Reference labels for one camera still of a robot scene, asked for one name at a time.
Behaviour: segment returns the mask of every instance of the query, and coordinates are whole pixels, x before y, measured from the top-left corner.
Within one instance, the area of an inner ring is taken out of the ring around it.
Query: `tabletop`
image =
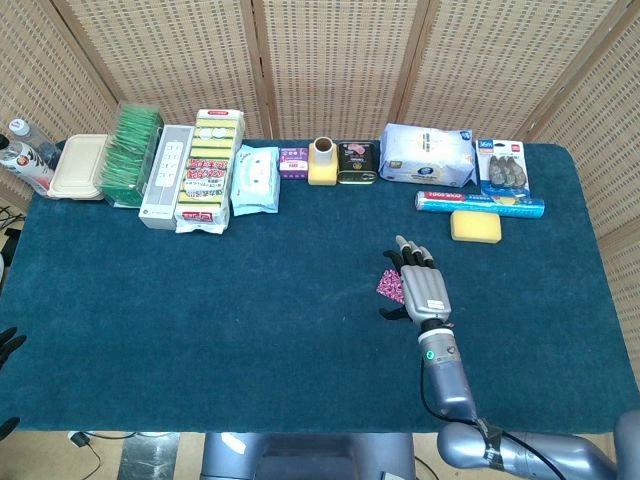
[[[376,286],[402,234],[444,276],[481,416],[608,431],[639,400],[580,183],[565,149],[525,154],[546,211],[502,218],[495,245],[453,241],[448,214],[415,210],[424,186],[383,180],[283,180],[278,214],[221,236],[37,198],[0,297],[28,336],[0,412],[39,430],[433,431],[416,327],[378,314],[395,307]]]

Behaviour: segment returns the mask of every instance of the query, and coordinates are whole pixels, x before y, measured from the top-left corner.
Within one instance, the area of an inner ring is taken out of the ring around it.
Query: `wicker panel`
[[[613,0],[441,0],[406,123],[512,138]]]
[[[5,2],[0,21],[0,125],[25,117],[54,140],[105,132],[115,101],[105,97],[65,41],[61,21],[39,0]],[[32,189],[0,168],[0,197],[21,210]]]
[[[242,14],[233,0],[68,0],[127,100],[159,105],[167,123],[204,107],[245,112],[262,137]]]
[[[379,136],[416,4],[265,0],[281,136]]]
[[[640,242],[604,258],[631,366],[640,386]]]
[[[535,140],[571,151],[598,237],[640,217],[639,65],[640,15]]]

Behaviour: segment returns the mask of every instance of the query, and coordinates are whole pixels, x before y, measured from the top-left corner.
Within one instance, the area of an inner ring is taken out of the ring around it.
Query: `white package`
[[[388,123],[380,138],[379,172],[394,182],[449,187],[475,183],[472,131]]]

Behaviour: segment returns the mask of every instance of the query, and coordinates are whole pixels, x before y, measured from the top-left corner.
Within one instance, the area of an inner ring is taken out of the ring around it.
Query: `yellow sponge pack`
[[[461,242],[498,243],[502,239],[500,216],[456,210],[451,214],[451,238]]]

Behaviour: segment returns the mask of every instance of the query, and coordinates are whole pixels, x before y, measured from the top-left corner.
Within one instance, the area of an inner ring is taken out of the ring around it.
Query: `tin can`
[[[377,178],[373,143],[338,143],[338,183],[371,184]]]

